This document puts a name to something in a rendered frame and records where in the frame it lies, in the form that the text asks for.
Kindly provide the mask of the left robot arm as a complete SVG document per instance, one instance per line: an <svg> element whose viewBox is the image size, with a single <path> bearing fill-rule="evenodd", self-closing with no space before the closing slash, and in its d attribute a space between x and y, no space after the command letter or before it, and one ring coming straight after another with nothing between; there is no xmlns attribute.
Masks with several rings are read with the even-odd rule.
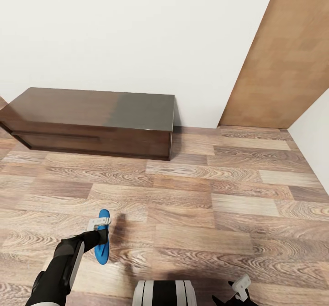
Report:
<svg viewBox="0 0 329 306"><path fill-rule="evenodd" d="M98 230L97 227L110 223L108 217L90 219L87 232L63 238L46 271L38 274L25 306L65 306L83 254L108 242L108 229Z"/></svg>

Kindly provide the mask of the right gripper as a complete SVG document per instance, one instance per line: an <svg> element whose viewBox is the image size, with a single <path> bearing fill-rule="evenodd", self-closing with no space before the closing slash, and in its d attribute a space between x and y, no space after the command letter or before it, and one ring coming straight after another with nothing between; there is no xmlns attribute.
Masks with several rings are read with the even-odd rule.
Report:
<svg viewBox="0 0 329 306"><path fill-rule="evenodd" d="M232 281L228 281L229 285L233 285ZM212 295L212 299L213 301L216 303L217 306L258 306L257 304L255 304L249 297L249 292L248 289L245 289L245 292L248 296L248 298L243 302L240 299L238 300L235 296L231 299L228 300L226 303L220 301L217 297L215 297L214 295Z"/></svg>

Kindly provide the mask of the sandal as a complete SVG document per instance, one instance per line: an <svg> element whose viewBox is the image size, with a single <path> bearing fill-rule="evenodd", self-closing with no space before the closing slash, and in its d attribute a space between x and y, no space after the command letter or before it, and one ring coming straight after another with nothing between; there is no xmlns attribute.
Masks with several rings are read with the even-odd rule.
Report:
<svg viewBox="0 0 329 306"><path fill-rule="evenodd" d="M109 211L106 209L101 210L99 213L99 218L102 218L102 217L110 218ZM98 230L104 230L104 229L108 229L108 228L109 228L109 225L102 225L102 226L97 227ZM96 259L99 262L99 264L102 264L102 265L106 264L108 261L108 257L109 257L109 239L106 244L96 245L94 247L94 251L95 251Z"/></svg>

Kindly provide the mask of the robot trunk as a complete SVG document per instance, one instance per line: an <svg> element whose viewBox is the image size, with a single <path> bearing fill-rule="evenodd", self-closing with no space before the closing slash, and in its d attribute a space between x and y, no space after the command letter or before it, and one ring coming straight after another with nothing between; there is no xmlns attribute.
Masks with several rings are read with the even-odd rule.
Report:
<svg viewBox="0 0 329 306"><path fill-rule="evenodd" d="M190 281L139 281L132 306L197 306Z"/></svg>

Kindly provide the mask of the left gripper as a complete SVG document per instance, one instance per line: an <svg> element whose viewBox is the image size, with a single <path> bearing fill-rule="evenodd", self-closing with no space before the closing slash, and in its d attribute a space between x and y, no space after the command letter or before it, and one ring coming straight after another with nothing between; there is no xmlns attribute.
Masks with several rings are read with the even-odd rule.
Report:
<svg viewBox="0 0 329 306"><path fill-rule="evenodd" d="M81 234L90 235L91 240L92 240L90 249L94 248L96 245L106 244L108 242L108 229L83 232Z"/></svg>

